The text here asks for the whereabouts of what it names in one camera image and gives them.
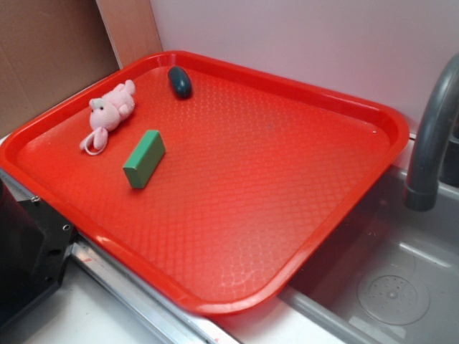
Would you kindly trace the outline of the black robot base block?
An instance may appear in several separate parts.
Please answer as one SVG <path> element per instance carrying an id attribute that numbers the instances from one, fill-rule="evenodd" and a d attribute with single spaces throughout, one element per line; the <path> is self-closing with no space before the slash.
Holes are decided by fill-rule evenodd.
<path id="1" fill-rule="evenodd" d="M 1 183 L 1 330 L 57 291 L 75 240 L 45 201 L 17 201 Z"/>

